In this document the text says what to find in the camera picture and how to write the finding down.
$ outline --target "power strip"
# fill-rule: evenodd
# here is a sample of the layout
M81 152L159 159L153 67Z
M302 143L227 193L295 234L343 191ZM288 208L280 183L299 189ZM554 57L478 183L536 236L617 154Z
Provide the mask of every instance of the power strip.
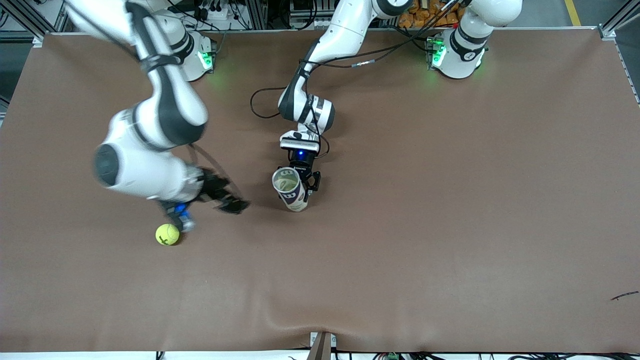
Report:
M229 17L229 4L223 4L220 7L222 8L222 11L209 11L207 20L226 20Z

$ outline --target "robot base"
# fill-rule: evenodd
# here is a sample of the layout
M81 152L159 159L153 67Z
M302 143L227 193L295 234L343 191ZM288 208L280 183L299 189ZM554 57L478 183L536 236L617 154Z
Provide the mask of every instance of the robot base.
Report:
M189 31L189 35L193 37L193 49L185 57L182 69L187 81L195 81L204 74L213 72L217 43L196 31Z
M473 74L480 66L484 50L471 61L465 61L451 48L451 35L454 29L448 29L433 38L427 39L427 64L430 69L439 70L444 76L452 79L464 79Z

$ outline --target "green led light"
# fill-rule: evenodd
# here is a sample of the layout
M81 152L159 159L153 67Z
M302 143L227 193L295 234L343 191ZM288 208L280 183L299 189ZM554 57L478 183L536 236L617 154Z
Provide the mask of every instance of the green led light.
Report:
M444 60L444 56L447 54L447 47L446 46L441 46L438 51L433 55L433 66L440 66L442 65L442 60Z
M204 66L205 69L211 69L213 61L209 53L201 53L199 51L198 57L200 58L200 62L202 63L202 66Z

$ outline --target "metal frame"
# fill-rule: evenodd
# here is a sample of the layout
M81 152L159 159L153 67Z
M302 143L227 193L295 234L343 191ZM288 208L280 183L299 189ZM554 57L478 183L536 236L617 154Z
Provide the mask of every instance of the metal frame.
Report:
M56 31L53 25L25 0L2 0L0 6L33 37L40 41L44 39L45 34Z
M602 40L613 40L616 37L616 29L618 26L631 17L633 12L638 8L640 8L640 0L628 0L611 19L604 24L600 24L598 31L600 32Z
M253 30L266 30L267 13L269 11L269 5L266 0L246 0L246 7L249 11Z

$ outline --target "orange object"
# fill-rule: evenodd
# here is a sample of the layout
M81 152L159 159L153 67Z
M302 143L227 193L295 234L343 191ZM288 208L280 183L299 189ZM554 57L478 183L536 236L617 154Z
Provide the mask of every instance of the orange object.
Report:
M415 13L414 16L416 20L422 20L422 21L427 21L431 18L431 14L429 13L429 10L420 10L417 13Z
M404 13L400 15L398 19L398 26L400 28L408 29L413 25L413 15L410 13Z
M418 10L420 10L420 4L418 3L418 0L413 0L411 7L409 8L409 13L416 13Z
M456 13L448 13L446 19L447 19L447 24L455 24L458 22L458 17L456 16Z

